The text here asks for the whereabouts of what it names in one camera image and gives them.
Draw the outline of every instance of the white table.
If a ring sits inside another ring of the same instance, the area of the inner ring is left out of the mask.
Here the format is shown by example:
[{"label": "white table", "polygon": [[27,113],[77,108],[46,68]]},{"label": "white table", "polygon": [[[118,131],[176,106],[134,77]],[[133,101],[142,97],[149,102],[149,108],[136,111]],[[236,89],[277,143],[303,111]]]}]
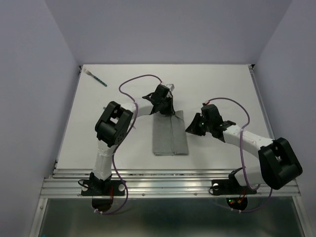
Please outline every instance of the white table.
[{"label": "white table", "polygon": [[[68,125],[58,158],[57,169],[92,169],[97,153],[94,127],[110,101],[119,104],[130,99],[118,91],[127,79],[154,74],[175,89],[174,108],[184,111],[186,127],[202,103],[214,97],[229,97],[248,110],[251,123],[247,130],[268,137],[268,130],[247,65],[84,65],[103,80],[104,87],[92,77],[81,73]],[[158,80],[151,77],[130,82],[123,90],[140,98],[155,90]],[[230,101],[215,101],[223,120],[238,125],[246,123],[246,115]],[[225,144],[210,134],[205,137],[187,134],[188,156],[155,156],[152,152],[153,117],[137,119],[133,129],[116,154],[119,169],[236,169],[241,167],[239,149]],[[246,166],[258,165],[258,160],[245,152]]]}]

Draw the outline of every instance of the cloth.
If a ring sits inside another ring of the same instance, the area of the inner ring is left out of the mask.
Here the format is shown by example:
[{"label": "cloth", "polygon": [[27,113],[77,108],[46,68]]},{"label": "cloth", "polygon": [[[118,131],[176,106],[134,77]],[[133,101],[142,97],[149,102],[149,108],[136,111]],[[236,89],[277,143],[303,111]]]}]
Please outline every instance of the cloth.
[{"label": "cloth", "polygon": [[153,153],[158,156],[189,154],[182,110],[172,116],[154,114]]}]

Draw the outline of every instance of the glass panel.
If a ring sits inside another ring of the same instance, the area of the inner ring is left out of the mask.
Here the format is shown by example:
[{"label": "glass panel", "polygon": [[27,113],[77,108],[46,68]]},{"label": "glass panel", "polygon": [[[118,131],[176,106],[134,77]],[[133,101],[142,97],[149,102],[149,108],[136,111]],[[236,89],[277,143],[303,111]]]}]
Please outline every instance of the glass panel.
[{"label": "glass panel", "polygon": [[[265,198],[249,198],[247,209]],[[112,207],[118,207],[116,199]],[[90,199],[48,201],[40,237],[303,236],[291,197],[274,197],[252,213],[234,213],[224,198],[130,199],[118,214],[93,213]]]}]

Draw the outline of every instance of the gray cloth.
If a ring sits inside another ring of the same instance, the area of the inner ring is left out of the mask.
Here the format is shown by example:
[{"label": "gray cloth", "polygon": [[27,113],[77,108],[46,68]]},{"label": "gray cloth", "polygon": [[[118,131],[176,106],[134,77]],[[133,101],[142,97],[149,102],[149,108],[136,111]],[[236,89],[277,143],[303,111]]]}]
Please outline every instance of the gray cloth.
[{"label": "gray cloth", "polygon": [[173,116],[154,114],[153,153],[159,156],[189,154],[182,110]]}]

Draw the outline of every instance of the gray wall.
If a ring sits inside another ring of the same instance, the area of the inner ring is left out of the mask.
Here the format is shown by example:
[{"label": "gray wall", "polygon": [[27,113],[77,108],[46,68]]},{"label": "gray wall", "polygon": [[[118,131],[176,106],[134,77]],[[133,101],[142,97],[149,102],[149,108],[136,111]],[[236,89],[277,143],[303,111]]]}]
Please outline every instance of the gray wall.
[{"label": "gray wall", "polygon": [[303,167],[298,178],[316,233],[316,1],[294,0],[264,49],[255,74],[276,136]]},{"label": "gray wall", "polygon": [[0,6],[0,236],[28,236],[78,66],[43,0]]},{"label": "gray wall", "polygon": [[46,0],[79,63],[255,63],[291,0]]}]

